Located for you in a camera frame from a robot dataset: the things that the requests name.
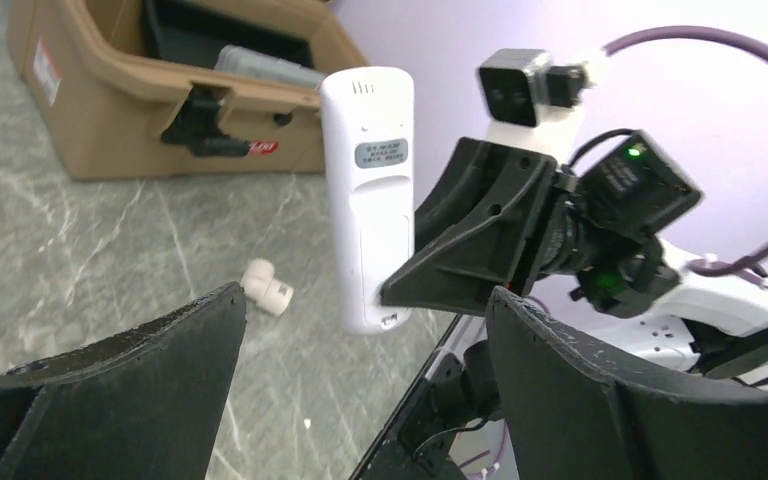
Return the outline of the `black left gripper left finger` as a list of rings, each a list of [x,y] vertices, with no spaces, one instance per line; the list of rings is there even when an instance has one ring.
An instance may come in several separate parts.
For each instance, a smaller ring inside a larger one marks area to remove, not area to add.
[[[246,328],[228,283],[0,374],[0,479],[202,479]]]

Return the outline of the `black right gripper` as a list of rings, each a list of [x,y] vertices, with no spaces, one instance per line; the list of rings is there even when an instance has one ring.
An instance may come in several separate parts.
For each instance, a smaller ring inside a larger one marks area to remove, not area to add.
[[[458,140],[415,211],[415,250],[380,289],[381,303],[481,315],[493,290],[525,297],[554,275],[576,276],[620,255],[628,241],[589,216],[581,178],[562,165],[540,206],[531,198],[481,201],[504,170],[557,161],[485,140]]]

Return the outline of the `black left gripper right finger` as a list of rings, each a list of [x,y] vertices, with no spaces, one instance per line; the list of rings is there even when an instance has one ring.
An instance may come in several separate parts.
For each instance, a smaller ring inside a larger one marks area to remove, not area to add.
[[[768,479],[768,391],[670,370],[496,288],[489,353],[523,479]]]

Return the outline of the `white remote control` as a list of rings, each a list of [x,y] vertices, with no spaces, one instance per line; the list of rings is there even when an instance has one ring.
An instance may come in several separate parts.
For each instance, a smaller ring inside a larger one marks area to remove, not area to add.
[[[409,319],[381,289],[414,254],[414,81],[356,67],[319,87],[325,175],[344,329],[371,336]]]

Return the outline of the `white pipe elbow fitting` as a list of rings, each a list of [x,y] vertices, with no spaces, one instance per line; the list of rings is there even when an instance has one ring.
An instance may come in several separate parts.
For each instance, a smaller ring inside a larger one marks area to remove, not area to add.
[[[240,281],[246,297],[272,316],[281,316],[288,308],[294,288],[275,277],[272,262],[255,258],[249,261]]]

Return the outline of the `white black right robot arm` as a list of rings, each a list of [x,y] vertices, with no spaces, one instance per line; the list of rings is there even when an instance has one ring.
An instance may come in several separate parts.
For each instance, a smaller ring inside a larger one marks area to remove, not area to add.
[[[768,389],[768,275],[684,251],[659,232],[700,190],[644,132],[582,175],[572,139],[516,127],[458,142],[417,209],[415,254],[381,286],[387,306],[481,314],[492,291],[550,276],[620,324],[603,341],[670,369]]]

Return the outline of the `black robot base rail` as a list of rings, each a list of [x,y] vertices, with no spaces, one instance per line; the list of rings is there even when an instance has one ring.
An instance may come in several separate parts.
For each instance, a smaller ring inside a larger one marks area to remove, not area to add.
[[[350,475],[352,479],[486,479],[450,457],[460,433],[503,418],[485,319],[458,315]]]

